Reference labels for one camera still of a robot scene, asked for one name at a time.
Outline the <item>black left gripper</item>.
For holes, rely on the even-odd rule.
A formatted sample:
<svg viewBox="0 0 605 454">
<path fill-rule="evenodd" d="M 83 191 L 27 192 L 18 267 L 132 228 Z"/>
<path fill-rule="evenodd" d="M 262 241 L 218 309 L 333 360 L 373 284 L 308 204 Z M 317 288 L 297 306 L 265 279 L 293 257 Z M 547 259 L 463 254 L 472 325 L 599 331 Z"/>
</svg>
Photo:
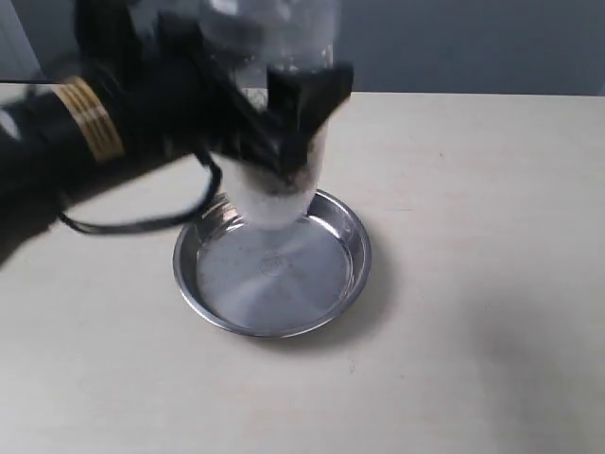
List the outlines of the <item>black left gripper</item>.
<svg viewBox="0 0 605 454">
<path fill-rule="evenodd" d="M 172 8 L 149 18 L 139 1 L 77 1 L 83 78 L 122 143 L 206 139 L 236 161 L 288 181 L 308 164 L 315 136 L 351 96 L 354 68 L 267 70 L 265 111 L 251 105 L 216 59 L 199 22 Z"/>
</svg>

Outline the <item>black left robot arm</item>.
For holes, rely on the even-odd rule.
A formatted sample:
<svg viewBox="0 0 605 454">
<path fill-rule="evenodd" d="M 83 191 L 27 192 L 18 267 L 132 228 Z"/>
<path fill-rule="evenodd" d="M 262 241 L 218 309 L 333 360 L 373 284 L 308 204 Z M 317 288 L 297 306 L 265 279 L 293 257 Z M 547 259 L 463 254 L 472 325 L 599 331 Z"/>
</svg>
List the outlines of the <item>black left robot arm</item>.
<svg viewBox="0 0 605 454">
<path fill-rule="evenodd" d="M 354 69 L 333 59 L 337 1 L 77 1 L 74 74 L 1 107 L 1 254 L 61 222 L 91 236 L 192 221 L 225 190 L 252 223 L 309 205 Z M 115 224 L 68 210 L 192 155 L 210 181 L 180 212 Z"/>
</svg>

